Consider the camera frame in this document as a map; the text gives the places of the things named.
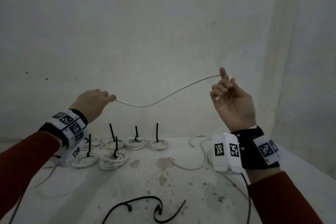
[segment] black cable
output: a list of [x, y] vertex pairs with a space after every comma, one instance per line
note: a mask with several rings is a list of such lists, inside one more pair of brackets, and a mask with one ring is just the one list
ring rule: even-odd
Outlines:
[[132, 200], [129, 200], [129, 201], [126, 201], [126, 202], [122, 202], [122, 203], [119, 203], [119, 204], [116, 204], [115, 206], [113, 206], [111, 208], [111, 210], [109, 210], [109, 212], [107, 213], [107, 215], [105, 216], [103, 222], [101, 224], [104, 224], [107, 220], [107, 218], [109, 217], [109, 215], [111, 214], [111, 212], [116, 209], [117, 207], [121, 206], [121, 205], [126, 205], [127, 208], [128, 208], [128, 211], [131, 212], [132, 211], [132, 206], [130, 206], [128, 203], [131, 203], [133, 201], [138, 201], [138, 200], [141, 200], [141, 199], [146, 199], [146, 198], [153, 198], [153, 199], [156, 199], [157, 201], [160, 202], [161, 204], [161, 207], [160, 205], [157, 205], [155, 210], [154, 210], [154, 214], [153, 214], [153, 217], [154, 217], [154, 220], [155, 222], [157, 223], [167, 223], [168, 221], [171, 221], [178, 213], [179, 211], [181, 210], [181, 208], [183, 207], [184, 203], [186, 202], [186, 200], [183, 201], [183, 204], [180, 206], [180, 208], [178, 209], [178, 211], [172, 216], [170, 217], [169, 219], [166, 219], [166, 220], [158, 220], [157, 218], [155, 218], [155, 213], [157, 211], [159, 211], [159, 215], [162, 214], [162, 209], [163, 209], [163, 204], [162, 204], [162, 201], [161, 199], [159, 199], [158, 197], [155, 197], [155, 196], [145, 196], [145, 197], [138, 197], [138, 198], [135, 198], [135, 199], [132, 199]]
[[23, 193], [22, 193], [22, 196], [20, 197], [18, 203], [16, 204], [15, 210], [14, 210], [14, 212], [13, 212], [13, 214], [12, 214], [12, 217], [10, 218], [10, 221], [8, 222], [8, 224], [11, 224], [11, 223], [13, 222], [14, 217], [15, 217], [15, 215], [16, 215], [16, 212], [17, 212], [18, 209], [19, 209], [19, 206], [20, 206], [20, 204], [21, 204], [22, 198], [23, 198], [23, 196], [24, 196], [24, 194], [25, 194], [25, 192], [26, 192], [26, 190], [27, 190], [29, 184], [30, 184], [30, 182], [29, 182], [29, 183], [27, 184], [27, 186], [24, 188]]
[[246, 184], [247, 194], [249, 196], [249, 212], [247, 214], [247, 222], [246, 222], [247, 224], [249, 224], [250, 223], [250, 217], [251, 217], [251, 197], [250, 197], [250, 192], [249, 192], [249, 185], [247, 184], [246, 178], [243, 175], [243, 173], [240, 173], [240, 174], [242, 175], [242, 177], [244, 179], [244, 182]]

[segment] person's left hand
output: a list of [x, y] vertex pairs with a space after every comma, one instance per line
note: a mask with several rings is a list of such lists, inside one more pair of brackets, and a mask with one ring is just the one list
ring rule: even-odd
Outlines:
[[104, 107], [117, 99], [115, 95], [109, 95], [107, 91], [100, 89], [88, 90], [79, 95], [76, 102], [70, 107], [80, 111], [87, 119], [88, 124], [97, 119], [103, 112]]

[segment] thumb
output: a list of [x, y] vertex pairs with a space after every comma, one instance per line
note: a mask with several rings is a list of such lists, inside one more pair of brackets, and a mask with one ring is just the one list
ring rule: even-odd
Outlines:
[[111, 103], [111, 102], [115, 101], [116, 99], [117, 99], [117, 97], [113, 94], [105, 97], [105, 100], [106, 100], [107, 103]]
[[233, 84], [232, 89], [234, 90], [234, 92], [236, 93], [238, 98], [242, 98], [242, 97], [247, 97], [249, 96], [249, 94], [247, 92], [245, 92], [244, 90], [242, 90], [236, 83], [236, 79], [235, 78], [231, 78], [230, 82]]

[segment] brown stain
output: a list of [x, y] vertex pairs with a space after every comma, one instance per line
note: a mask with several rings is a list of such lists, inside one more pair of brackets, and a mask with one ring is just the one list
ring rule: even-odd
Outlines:
[[159, 177], [159, 183], [160, 183], [161, 187], [163, 185], [165, 185], [166, 181], [167, 181], [167, 178], [164, 175], [160, 175], [160, 177]]
[[225, 197], [223, 197], [223, 196], [219, 196], [218, 197], [218, 202], [221, 202], [221, 203], [223, 203], [223, 200], [225, 199]]
[[164, 172], [167, 168], [171, 168], [174, 166], [174, 164], [170, 161], [169, 158], [159, 158], [156, 161], [156, 166]]
[[139, 165], [140, 165], [140, 160], [139, 160], [139, 159], [136, 159], [136, 160], [132, 161], [132, 162], [129, 164], [129, 167], [132, 168], [132, 169], [135, 169], [135, 168], [137, 168]]

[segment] black zip tie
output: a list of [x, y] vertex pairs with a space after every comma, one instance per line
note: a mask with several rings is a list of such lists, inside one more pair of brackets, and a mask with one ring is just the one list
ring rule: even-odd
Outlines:
[[111, 133], [112, 133], [112, 138], [113, 138], [113, 141], [115, 142], [115, 141], [116, 141], [116, 139], [114, 138], [114, 134], [113, 134], [113, 129], [112, 129], [112, 125], [111, 125], [111, 123], [110, 123], [110, 129], [111, 129]]
[[135, 126], [135, 132], [136, 132], [136, 137], [134, 138], [134, 140], [137, 141], [137, 137], [138, 137], [138, 128], [137, 128], [137, 126]]
[[157, 143], [159, 142], [159, 139], [158, 139], [158, 127], [159, 127], [159, 124], [157, 123], [156, 124], [156, 142]]
[[138, 200], [141, 200], [141, 199], [146, 199], [146, 198], [153, 198], [153, 199], [156, 199], [156, 200], [159, 201], [160, 204], [161, 204], [161, 206], [160, 206], [160, 205], [157, 205], [157, 206], [156, 206], [156, 208], [155, 208], [155, 210], [154, 210], [154, 214], [153, 214], [154, 220], [155, 220], [155, 222], [157, 222], [157, 223], [167, 223], [168, 221], [171, 221], [171, 220], [172, 220], [172, 219], [179, 213], [179, 211], [182, 209], [184, 203], [186, 202], [186, 200], [184, 200], [184, 201], [183, 201], [183, 204], [180, 206], [180, 208], [178, 209], [178, 211], [177, 211], [172, 217], [170, 217], [169, 219], [167, 219], [167, 220], [158, 220], [157, 218], [155, 218], [155, 213], [156, 213], [157, 211], [159, 211], [159, 215], [162, 215], [163, 205], [162, 205], [162, 201], [161, 201], [161, 199], [159, 199], [158, 197], [155, 197], [155, 196], [138, 197], [138, 198], [135, 198], [135, 199], [132, 199], [132, 200], [128, 200], [128, 201], [126, 201], [126, 202], [122, 202], [122, 203], [119, 203], [119, 204], [116, 204], [115, 206], [113, 206], [113, 207], [111, 208], [111, 210], [109, 210], [109, 212], [107, 213], [107, 215], [105, 216], [105, 218], [104, 218], [104, 220], [103, 220], [103, 222], [102, 222], [101, 224], [104, 224], [104, 223], [106, 222], [106, 220], [107, 220], [107, 218], [109, 217], [109, 215], [111, 214], [111, 212], [112, 212], [114, 209], [116, 209], [117, 207], [119, 207], [119, 206], [121, 206], [121, 205], [125, 205], [125, 206], [127, 206], [128, 211], [131, 212], [131, 211], [132, 211], [132, 206], [129, 205], [128, 203], [131, 203], [131, 202], [133, 202], [133, 201], [138, 201]]
[[116, 158], [117, 157], [117, 150], [118, 150], [118, 137], [115, 137], [115, 151], [113, 153], [113, 156]]
[[91, 134], [89, 134], [89, 151], [86, 153], [87, 157], [90, 157], [90, 151], [91, 151]]

